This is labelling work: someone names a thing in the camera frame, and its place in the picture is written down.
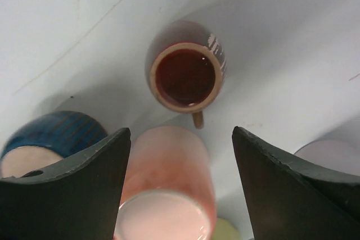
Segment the blue mug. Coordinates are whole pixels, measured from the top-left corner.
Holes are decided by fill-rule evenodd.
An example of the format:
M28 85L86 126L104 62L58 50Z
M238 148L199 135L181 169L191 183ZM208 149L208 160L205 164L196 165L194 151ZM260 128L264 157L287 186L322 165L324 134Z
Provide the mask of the blue mug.
M10 136L1 153L1 177L21 177L54 164L108 136L91 116L56 111L40 116Z

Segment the large pink mug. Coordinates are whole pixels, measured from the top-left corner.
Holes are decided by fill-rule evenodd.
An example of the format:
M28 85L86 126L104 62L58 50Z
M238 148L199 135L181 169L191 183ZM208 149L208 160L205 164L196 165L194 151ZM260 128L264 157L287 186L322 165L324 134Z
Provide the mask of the large pink mug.
M210 239L217 204L208 151L193 132L160 126L130 150L115 239Z

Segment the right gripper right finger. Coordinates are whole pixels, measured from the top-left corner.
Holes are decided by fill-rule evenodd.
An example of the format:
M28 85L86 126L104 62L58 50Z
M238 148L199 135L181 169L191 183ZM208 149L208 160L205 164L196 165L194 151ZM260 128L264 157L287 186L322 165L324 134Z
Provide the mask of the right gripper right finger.
M255 239L358 239L359 177L235 127L232 143Z

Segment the dark brown mug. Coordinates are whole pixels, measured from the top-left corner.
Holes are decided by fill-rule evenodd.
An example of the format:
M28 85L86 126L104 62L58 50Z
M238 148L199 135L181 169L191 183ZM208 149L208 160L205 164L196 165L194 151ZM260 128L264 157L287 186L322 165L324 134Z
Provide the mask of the dark brown mug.
M226 55L205 26L178 20L165 26L146 54L145 74L153 96L167 109L190 114L204 126L203 110L219 95L226 77Z

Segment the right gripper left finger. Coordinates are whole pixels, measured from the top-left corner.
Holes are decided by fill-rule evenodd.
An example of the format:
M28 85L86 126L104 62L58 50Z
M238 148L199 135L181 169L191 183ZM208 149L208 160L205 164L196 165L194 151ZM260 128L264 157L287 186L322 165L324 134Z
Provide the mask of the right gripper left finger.
M131 149L114 134L20 178L1 179L2 239L112 239Z

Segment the yellow mug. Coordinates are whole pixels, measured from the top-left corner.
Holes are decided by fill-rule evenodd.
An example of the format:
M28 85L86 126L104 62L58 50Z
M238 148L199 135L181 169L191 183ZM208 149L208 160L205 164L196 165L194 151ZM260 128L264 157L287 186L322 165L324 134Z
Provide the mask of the yellow mug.
M241 240L241 236L229 221L217 218L211 240Z

